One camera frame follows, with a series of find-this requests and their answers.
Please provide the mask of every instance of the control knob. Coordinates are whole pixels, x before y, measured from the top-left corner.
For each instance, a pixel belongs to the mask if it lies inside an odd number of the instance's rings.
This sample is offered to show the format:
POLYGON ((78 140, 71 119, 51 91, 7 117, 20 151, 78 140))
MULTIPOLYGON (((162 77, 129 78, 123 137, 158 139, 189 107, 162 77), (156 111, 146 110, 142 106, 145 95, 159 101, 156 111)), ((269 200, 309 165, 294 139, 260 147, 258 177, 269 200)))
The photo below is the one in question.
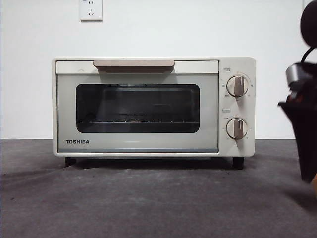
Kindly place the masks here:
POLYGON ((241 97, 248 91, 249 83, 244 76, 234 76, 228 80, 227 90, 233 97, 241 97))
POLYGON ((247 134, 249 128, 244 120, 235 118, 228 122, 226 129, 231 138, 240 140, 247 134))

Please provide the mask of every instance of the toshiba logo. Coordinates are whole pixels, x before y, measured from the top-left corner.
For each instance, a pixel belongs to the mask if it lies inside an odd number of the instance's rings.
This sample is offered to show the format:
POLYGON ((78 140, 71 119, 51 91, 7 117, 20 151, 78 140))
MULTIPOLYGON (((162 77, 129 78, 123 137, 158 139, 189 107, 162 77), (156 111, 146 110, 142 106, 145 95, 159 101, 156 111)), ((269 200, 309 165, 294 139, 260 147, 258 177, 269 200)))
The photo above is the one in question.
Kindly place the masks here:
POLYGON ((66 140, 66 144, 89 144, 89 140, 66 140))

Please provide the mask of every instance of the toaster oven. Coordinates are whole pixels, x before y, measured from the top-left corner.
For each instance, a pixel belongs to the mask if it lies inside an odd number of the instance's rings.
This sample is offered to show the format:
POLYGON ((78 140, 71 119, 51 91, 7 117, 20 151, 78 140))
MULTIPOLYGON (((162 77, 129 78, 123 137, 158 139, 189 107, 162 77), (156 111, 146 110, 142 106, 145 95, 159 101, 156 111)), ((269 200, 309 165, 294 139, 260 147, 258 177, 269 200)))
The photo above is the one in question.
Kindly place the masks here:
POLYGON ((233 157, 255 152, 256 62, 55 58, 53 151, 76 157, 233 157))

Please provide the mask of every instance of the gray countertop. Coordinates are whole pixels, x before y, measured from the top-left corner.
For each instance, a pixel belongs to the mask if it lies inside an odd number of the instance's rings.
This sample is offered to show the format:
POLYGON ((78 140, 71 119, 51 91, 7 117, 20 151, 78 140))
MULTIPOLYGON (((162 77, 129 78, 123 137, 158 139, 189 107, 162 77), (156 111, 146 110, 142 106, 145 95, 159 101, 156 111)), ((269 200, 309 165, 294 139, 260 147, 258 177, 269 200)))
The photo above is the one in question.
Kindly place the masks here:
POLYGON ((1 140, 2 238, 317 236, 317 201, 294 140, 230 159, 81 160, 51 140, 1 140))

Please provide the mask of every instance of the white wall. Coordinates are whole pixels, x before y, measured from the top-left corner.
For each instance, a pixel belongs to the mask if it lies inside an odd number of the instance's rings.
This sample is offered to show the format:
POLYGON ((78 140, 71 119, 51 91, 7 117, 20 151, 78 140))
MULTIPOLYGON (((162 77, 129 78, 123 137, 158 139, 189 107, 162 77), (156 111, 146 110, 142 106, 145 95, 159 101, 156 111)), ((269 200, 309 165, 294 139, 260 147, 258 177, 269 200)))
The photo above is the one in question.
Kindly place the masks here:
POLYGON ((293 138, 277 103, 307 49, 301 13, 301 0, 104 0, 104 21, 81 23, 78 0, 2 0, 1 136, 52 137, 55 56, 251 56, 257 138, 293 138))

